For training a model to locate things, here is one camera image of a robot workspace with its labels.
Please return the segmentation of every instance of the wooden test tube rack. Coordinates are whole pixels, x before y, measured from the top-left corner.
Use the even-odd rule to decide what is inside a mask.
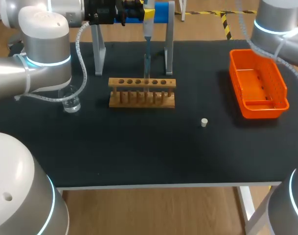
[[[113,88],[111,108],[175,108],[175,79],[109,78],[109,87]],[[118,88],[130,91],[118,91]],[[145,92],[145,88],[162,91]]]

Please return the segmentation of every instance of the orange plastic basket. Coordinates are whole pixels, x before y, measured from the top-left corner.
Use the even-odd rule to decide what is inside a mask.
[[[289,109],[286,84],[272,59],[232,50],[229,73],[245,118],[277,118]]]

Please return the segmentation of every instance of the cable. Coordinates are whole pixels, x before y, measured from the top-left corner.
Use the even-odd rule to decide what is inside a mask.
[[[241,0],[236,0],[236,5],[238,6],[238,11],[242,11],[242,2]],[[243,34],[245,35],[246,41],[248,42],[248,44],[250,45],[251,49],[258,55],[263,56],[263,57],[267,57],[267,58],[271,58],[274,59],[274,55],[264,51],[263,49],[257,47],[249,38],[248,34],[247,34],[247,28],[246,25],[244,23],[244,19],[243,19],[243,14],[238,14],[239,16],[239,23],[240,23],[240,27],[241,30],[243,32]],[[281,63],[282,65],[284,65],[285,67],[287,67],[291,72],[293,72],[293,74],[297,77],[298,79],[298,71],[291,65],[289,64],[287,61],[277,57],[275,58],[276,62]]]
[[[87,80],[88,80],[88,75],[87,75],[87,69],[85,66],[85,62],[82,58],[81,55],[81,51],[80,51],[80,38],[81,38],[81,34],[82,32],[88,27],[90,26],[89,22],[84,23],[81,28],[79,29],[77,36],[76,36],[76,52],[77,52],[77,56],[79,59],[79,63],[81,65],[81,69],[82,69],[82,73],[83,73],[83,82],[81,84],[81,87],[78,89],[78,91],[76,91],[74,94],[68,96],[68,97],[64,97],[64,98],[49,98],[49,97],[45,97],[45,96],[41,96],[41,95],[37,95],[37,94],[23,94],[23,96],[27,96],[27,97],[31,97],[31,98],[35,98],[35,99],[40,99],[40,100],[44,100],[44,101],[48,101],[48,102],[63,102],[66,100],[70,100],[75,98],[76,96],[78,96],[85,88],[86,84],[87,84]]]

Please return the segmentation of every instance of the clear glass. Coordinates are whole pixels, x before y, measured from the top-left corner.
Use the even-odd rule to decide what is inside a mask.
[[[67,86],[61,90],[59,90],[59,98],[68,97],[72,94],[74,94],[77,91],[77,88],[75,86]],[[80,101],[79,97],[75,96],[73,99],[69,99],[66,101],[63,101],[63,107],[64,110],[67,113],[73,114],[80,110]]]
[[[149,84],[151,70],[151,56],[144,55],[144,83]],[[149,88],[144,88],[145,92],[149,92]]]

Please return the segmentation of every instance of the black mat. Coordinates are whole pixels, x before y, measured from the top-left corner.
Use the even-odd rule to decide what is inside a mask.
[[[90,74],[81,110],[31,98],[0,101],[0,132],[22,141],[58,187],[282,181],[298,165],[298,81],[281,69],[290,110],[278,120],[241,117],[231,88],[229,51],[240,41],[176,42],[176,109],[109,109],[109,77],[142,77],[143,43],[107,43]],[[153,43],[152,78],[163,78],[163,45]],[[73,54],[73,80],[82,72]],[[206,128],[199,127],[207,118]]]

